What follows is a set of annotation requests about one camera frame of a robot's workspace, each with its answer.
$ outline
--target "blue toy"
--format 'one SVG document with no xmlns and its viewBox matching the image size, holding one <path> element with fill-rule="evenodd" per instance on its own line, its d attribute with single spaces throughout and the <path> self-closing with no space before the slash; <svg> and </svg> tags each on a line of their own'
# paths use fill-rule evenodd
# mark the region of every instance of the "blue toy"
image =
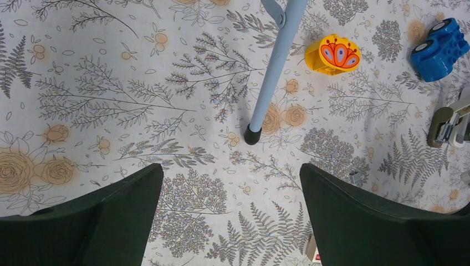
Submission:
<svg viewBox="0 0 470 266">
<path fill-rule="evenodd" d="M 411 52 L 415 69 L 426 82 L 444 78 L 454 63 L 470 50 L 454 18 L 444 19 L 429 31 L 429 37 Z"/>
</svg>

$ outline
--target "light blue crutch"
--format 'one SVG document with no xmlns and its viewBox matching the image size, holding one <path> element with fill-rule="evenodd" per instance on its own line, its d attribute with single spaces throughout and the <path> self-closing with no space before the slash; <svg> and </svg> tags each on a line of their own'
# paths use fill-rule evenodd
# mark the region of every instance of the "light blue crutch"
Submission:
<svg viewBox="0 0 470 266">
<path fill-rule="evenodd" d="M 268 68 L 264 76 L 263 85 L 259 92 L 258 101 L 254 108 L 253 117 L 248 124 L 243 138 L 249 145 L 258 143 L 261 137 L 261 125 L 268 112 L 274 89 L 279 81 L 284 63 L 289 55 L 290 46 L 294 41 L 308 0 L 289 0 L 285 10 L 275 0 L 261 0 L 268 14 L 279 27 L 279 33 L 274 43 L 274 48 L 269 58 Z"/>
</svg>

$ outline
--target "fern print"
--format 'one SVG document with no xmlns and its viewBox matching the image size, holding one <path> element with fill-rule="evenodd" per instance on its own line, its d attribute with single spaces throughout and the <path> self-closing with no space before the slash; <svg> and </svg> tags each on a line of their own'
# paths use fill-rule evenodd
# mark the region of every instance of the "fern print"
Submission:
<svg viewBox="0 0 470 266">
<path fill-rule="evenodd" d="M 352 81 L 347 90 L 338 84 L 328 86 L 331 115 L 344 116 L 351 123 L 363 119 L 367 114 L 371 114 L 373 119 L 385 117 L 392 129 L 403 124 L 410 116 L 408 108 L 414 103 L 403 99 L 400 85 L 385 82 L 374 84 L 367 70 L 362 68 L 350 72 L 349 77 Z"/>
<path fill-rule="evenodd" d="M 393 154 L 387 153 L 387 158 L 380 165 L 379 171 L 392 175 L 394 179 L 408 184 L 411 179 L 411 188 L 416 182 L 420 182 L 422 188 L 429 177 L 434 173 L 441 175 L 442 169 L 449 167 L 448 146 L 444 149 L 436 149 L 427 146 L 420 135 L 408 130 L 408 140 L 403 135 L 400 144 L 394 142 Z"/>
<path fill-rule="evenodd" d="M 149 140 L 140 141 L 138 143 L 131 142 L 121 147 L 118 153 L 121 155 L 119 159 L 136 159 L 139 161 L 139 167 L 145 167 L 152 163 L 161 164 L 164 170 L 168 170 L 169 166 L 176 165 L 184 168 L 192 168 L 197 163 L 207 165 L 207 163 L 215 163 L 215 157 L 208 153 L 202 147 L 188 147 L 187 153 L 182 153 L 182 146 L 178 145 L 175 139 L 167 139 L 150 144 Z"/>
<path fill-rule="evenodd" d="M 164 240 L 174 257 L 199 254 L 213 237 L 207 216 L 225 214 L 227 191 L 219 178 L 210 179 L 190 169 L 187 176 L 165 177 L 149 242 Z"/>
<path fill-rule="evenodd" d="M 193 49 L 194 57 L 184 54 L 180 62 L 173 66 L 189 71 L 191 78 L 185 73 L 173 72 L 166 78 L 168 84 L 179 85 L 177 95 L 184 95 L 186 99 L 194 96 L 197 86 L 202 85 L 211 92 L 210 103 L 218 109 L 214 117 L 216 121 L 224 123 L 227 116 L 235 110 L 239 98 L 248 94 L 249 78 L 256 69 L 251 66 L 249 59 L 237 50 L 230 51 L 227 42 L 221 36 L 214 37 L 203 32 L 196 38 Z"/>
<path fill-rule="evenodd" d="M 269 161 L 265 163 L 262 162 L 258 156 L 249 151 L 246 155 L 240 151 L 234 151 L 230 153 L 230 161 L 233 165 L 251 165 L 252 173 L 269 170 L 269 172 L 264 174 L 265 181 L 269 181 L 271 178 L 286 180 L 286 182 L 282 182 L 277 187 L 277 190 L 291 189 L 294 191 L 302 191 L 302 188 L 298 183 L 299 180 L 294 167 L 288 163 L 285 163 L 282 167 L 279 166 L 279 160 L 274 158 L 273 155 L 269 155 Z"/>
<path fill-rule="evenodd" d="M 461 191 L 468 190 L 468 185 L 462 180 L 462 174 L 467 171 L 470 171 L 470 151 L 465 151 L 463 155 L 463 159 L 465 160 L 463 164 L 460 163 L 452 163 L 449 165 L 450 171 L 450 184 L 452 187 L 456 187 Z"/>
<path fill-rule="evenodd" d="M 31 88 L 31 77 L 34 73 L 27 71 L 24 62 L 24 47 L 26 36 L 23 36 L 19 44 L 13 48 L 10 55 L 7 54 L 2 22 L 0 21 L 0 89 L 10 99 L 13 80 L 19 77 L 21 83 L 28 89 Z"/>
<path fill-rule="evenodd" d="M 73 22 L 70 26 L 70 30 L 76 32 L 78 28 L 85 28 L 88 23 L 100 23 L 107 25 L 109 22 L 116 20 L 130 29 L 136 37 L 139 37 L 137 36 L 137 33 L 131 27 L 129 27 L 129 25 L 100 8 L 98 6 L 98 2 L 99 1 L 95 0 L 42 0 L 41 6 L 32 6 L 34 10 L 33 15 L 35 15 L 36 18 L 39 18 L 40 21 L 45 21 L 49 11 L 58 12 L 64 9 L 72 10 L 77 8 L 89 8 L 86 10 L 91 9 L 91 12 L 80 12 L 79 16 L 72 17 Z"/>
<path fill-rule="evenodd" d="M 238 212 L 241 231 L 228 221 L 228 238 L 219 235 L 219 243 L 212 243 L 206 258 L 227 260 L 230 265 L 237 259 L 238 265 L 279 266 L 295 250 L 303 254 L 312 230 L 310 221 L 304 222 L 302 204 L 295 220 L 279 204 L 274 201 L 273 204 L 278 214 L 276 219 L 258 209 L 254 202 L 250 207 L 251 217 Z"/>
<path fill-rule="evenodd" d="M 148 122 L 149 116 L 156 109 L 172 109 L 180 112 L 180 122 L 171 128 L 159 129 L 157 136 L 173 135 L 178 129 L 182 115 L 188 109 L 174 107 L 170 100 L 173 96 L 167 86 L 155 84 L 149 86 L 144 81 L 129 80 L 127 88 L 113 76 L 113 70 L 107 68 L 100 58 L 83 57 L 76 65 L 82 75 L 75 79 L 77 90 L 65 87 L 65 82 L 56 78 L 44 78 L 36 82 L 44 93 L 39 93 L 41 118 L 60 121 L 71 121 L 71 126 L 80 130 L 96 128 L 104 122 L 114 119 L 118 126 L 124 128 Z"/>
<path fill-rule="evenodd" d="M 369 178 L 370 166 L 366 158 L 355 156 L 351 143 L 340 141 L 332 129 L 310 129 L 305 134 L 299 150 L 311 156 L 310 162 L 337 178 L 349 181 L 351 172 L 361 175 L 358 186 L 361 187 Z"/>
</svg>

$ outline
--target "floral tablecloth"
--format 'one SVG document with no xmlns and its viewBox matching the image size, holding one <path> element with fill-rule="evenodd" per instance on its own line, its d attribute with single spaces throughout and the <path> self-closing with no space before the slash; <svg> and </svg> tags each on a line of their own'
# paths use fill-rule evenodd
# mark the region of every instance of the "floral tablecloth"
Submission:
<svg viewBox="0 0 470 266">
<path fill-rule="evenodd" d="M 446 17 L 468 39 L 468 0 L 310 0 L 255 146 L 242 134 L 278 32 L 259 1 L 0 2 L 1 216 L 157 162 L 143 265 L 310 265 L 302 163 L 430 211 L 470 200 L 470 151 L 426 145 L 433 112 L 469 85 L 470 53 L 433 83 L 408 60 Z M 358 70 L 306 67 L 333 33 L 361 48 Z"/>
</svg>

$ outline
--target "gray botanical print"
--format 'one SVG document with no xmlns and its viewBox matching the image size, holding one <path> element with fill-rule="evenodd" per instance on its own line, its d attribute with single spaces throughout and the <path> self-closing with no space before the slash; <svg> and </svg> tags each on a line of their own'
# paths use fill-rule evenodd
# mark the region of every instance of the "gray botanical print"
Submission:
<svg viewBox="0 0 470 266">
<path fill-rule="evenodd" d="M 467 171 L 470 171 L 470 151 L 465 151 L 463 155 L 463 165 L 457 162 L 454 162 L 449 165 L 450 174 L 450 183 L 452 187 L 456 187 L 459 190 L 469 189 L 468 185 L 462 180 L 461 175 Z"/>
<path fill-rule="evenodd" d="M 113 70 L 100 58 L 90 56 L 81 59 L 83 62 L 75 66 L 82 73 L 75 78 L 77 90 L 67 88 L 64 81 L 59 82 L 55 77 L 36 81 L 35 85 L 45 91 L 39 93 L 38 99 L 41 118 L 70 120 L 72 127 L 84 130 L 102 126 L 109 119 L 117 120 L 117 125 L 124 128 L 141 125 L 155 109 L 189 111 L 173 107 L 170 103 L 172 94 L 167 87 L 160 84 L 148 86 L 143 81 L 129 80 L 129 85 L 124 88 L 122 82 L 113 76 Z M 162 99 L 164 104 L 152 103 L 156 98 Z"/>
<path fill-rule="evenodd" d="M 258 17 L 254 14 L 250 15 L 241 15 L 238 11 L 232 12 L 227 11 L 227 18 L 233 22 L 233 27 L 235 30 L 248 33 L 251 30 L 257 32 L 258 35 L 253 36 L 256 39 L 256 43 L 259 44 L 259 48 L 272 48 L 276 36 L 278 35 L 278 27 L 274 22 L 263 23 Z M 314 13 L 307 8 L 302 17 L 302 22 L 300 28 L 302 33 L 306 34 L 306 37 L 314 42 L 323 36 L 324 30 L 328 29 L 330 24 L 326 19 L 325 15 L 320 14 L 319 12 Z M 299 43 L 292 43 L 290 47 L 290 55 L 298 55 L 303 53 L 306 45 Z"/>
<path fill-rule="evenodd" d="M 10 98 L 12 82 L 16 77 L 19 77 L 26 88 L 31 88 L 31 77 L 34 73 L 26 70 L 25 39 L 26 37 L 23 35 L 19 44 L 12 49 L 10 54 L 7 54 L 2 22 L 0 21 L 0 89 L 7 98 Z"/>
<path fill-rule="evenodd" d="M 385 61 L 395 62 L 398 53 L 403 49 L 403 45 L 400 44 L 401 33 L 398 22 L 383 20 L 375 29 L 372 43 L 379 48 L 379 57 Z"/>
<path fill-rule="evenodd" d="M 299 184 L 298 175 L 294 167 L 288 163 L 284 163 L 282 166 L 279 166 L 279 160 L 277 160 L 273 155 L 269 155 L 268 162 L 262 162 L 258 156 L 251 152 L 247 152 L 245 155 L 240 151 L 234 151 L 230 153 L 230 161 L 234 165 L 251 165 L 252 173 L 259 173 L 261 171 L 267 171 L 264 173 L 264 180 L 269 181 L 271 178 L 278 178 L 281 180 L 286 180 L 282 182 L 277 189 L 278 190 L 300 190 L 302 188 Z"/>
<path fill-rule="evenodd" d="M 188 147 L 186 153 L 182 153 L 183 146 L 178 145 L 175 139 L 167 139 L 151 144 L 149 140 L 131 142 L 121 147 L 118 153 L 121 155 L 119 159 L 136 159 L 139 161 L 139 167 L 145 167 L 151 163 L 161 164 L 164 170 L 176 163 L 176 165 L 184 168 L 192 168 L 198 163 L 207 165 L 207 163 L 215 163 L 215 157 L 207 153 L 202 147 Z"/>
<path fill-rule="evenodd" d="M 323 7 L 344 26 L 353 20 L 357 13 L 364 13 L 369 5 L 365 0 L 331 0 L 324 1 Z"/>
<path fill-rule="evenodd" d="M 2 12 L 7 10 L 13 10 L 14 12 L 16 12 L 20 5 L 21 1 L 11 1 L 8 6 L 4 7 Z M 131 29 L 126 23 L 124 23 L 121 19 L 115 17 L 111 13 L 105 11 L 103 8 L 98 6 L 98 1 L 89 0 L 82 2 L 80 0 L 42 0 L 40 6 L 31 7 L 34 10 L 33 15 L 36 16 L 36 18 L 39 18 L 40 21 L 45 21 L 47 19 L 49 11 L 62 12 L 62 10 L 67 9 L 86 10 L 86 12 L 82 11 L 79 13 L 78 16 L 72 17 L 73 22 L 70 25 L 70 30 L 72 30 L 73 32 L 75 32 L 78 28 L 85 28 L 88 23 L 99 23 L 107 25 L 109 22 L 118 21 L 122 25 L 127 27 L 129 30 L 131 30 L 136 37 L 138 37 L 137 33 L 133 29 Z"/>
<path fill-rule="evenodd" d="M 348 89 L 338 84 L 328 86 L 331 115 L 346 117 L 346 121 L 351 123 L 368 114 L 375 120 L 385 117 L 392 129 L 410 116 L 408 109 L 414 103 L 403 99 L 400 85 L 382 81 L 375 84 L 363 68 L 350 72 L 349 77 L 352 80 Z"/>
<path fill-rule="evenodd" d="M 187 176 L 165 177 L 149 242 L 161 238 L 163 247 L 177 258 L 186 252 L 199 254 L 213 237 L 206 216 L 224 214 L 226 201 L 227 191 L 219 178 L 213 180 L 192 169 Z"/>
<path fill-rule="evenodd" d="M 443 169 L 448 169 L 447 151 L 448 146 L 440 149 L 427 146 L 420 134 L 413 133 L 409 129 L 407 139 L 401 135 L 400 144 L 394 142 L 393 153 L 387 153 L 387 158 L 384 158 L 379 171 L 386 172 L 394 179 L 398 177 L 400 182 L 403 179 L 405 185 L 411 179 L 411 188 L 418 181 L 420 187 L 423 187 L 434 173 L 437 172 L 440 176 Z"/>
<path fill-rule="evenodd" d="M 196 53 L 194 57 L 184 54 L 180 62 L 172 63 L 177 68 L 189 71 L 191 77 L 173 72 L 166 82 L 179 85 L 176 94 L 184 95 L 187 100 L 194 96 L 198 85 L 207 88 L 211 92 L 210 103 L 218 110 L 214 119 L 224 123 L 228 114 L 234 112 L 239 98 L 247 96 L 252 72 L 262 69 L 254 68 L 248 57 L 239 51 L 230 51 L 222 36 L 214 37 L 203 32 L 196 42 L 198 44 L 193 46 Z"/>
<path fill-rule="evenodd" d="M 457 20 L 458 25 L 460 26 L 460 31 L 463 34 L 468 34 L 470 32 L 470 21 Z"/>
<path fill-rule="evenodd" d="M 304 222 L 302 204 L 299 204 L 295 220 L 279 204 L 274 201 L 273 204 L 278 212 L 276 219 L 258 209 L 254 202 L 250 206 L 251 217 L 238 212 L 241 232 L 232 221 L 228 221 L 228 238 L 219 235 L 219 243 L 212 243 L 206 258 L 219 258 L 221 262 L 227 260 L 233 265 L 238 255 L 238 265 L 278 266 L 294 250 L 303 253 L 312 232 L 310 221 Z"/>
<path fill-rule="evenodd" d="M 349 181 L 350 173 L 357 172 L 361 175 L 358 184 L 361 187 L 369 178 L 370 166 L 366 159 L 354 156 L 352 144 L 340 141 L 332 129 L 310 129 L 299 150 L 311 156 L 312 164 L 341 180 Z"/>
<path fill-rule="evenodd" d="M 462 8 L 465 12 L 470 12 L 470 1 L 468 0 L 426 0 L 426 2 L 428 2 L 431 7 L 446 7 L 452 10 Z"/>
</svg>

